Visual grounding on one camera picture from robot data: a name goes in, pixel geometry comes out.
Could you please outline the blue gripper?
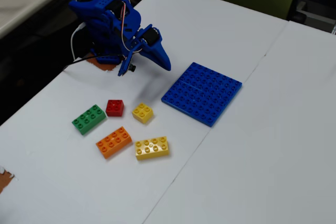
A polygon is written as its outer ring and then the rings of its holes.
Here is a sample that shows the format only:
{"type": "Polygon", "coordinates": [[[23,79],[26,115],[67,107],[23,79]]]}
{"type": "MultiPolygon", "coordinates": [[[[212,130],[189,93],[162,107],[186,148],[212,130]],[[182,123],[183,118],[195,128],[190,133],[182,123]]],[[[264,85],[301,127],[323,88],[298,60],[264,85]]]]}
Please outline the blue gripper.
{"type": "Polygon", "coordinates": [[[171,71],[170,59],[161,42],[158,42],[160,36],[158,30],[152,24],[149,24],[135,33],[132,47],[137,47],[138,50],[141,49],[142,56],[147,57],[163,69],[171,71]]]}

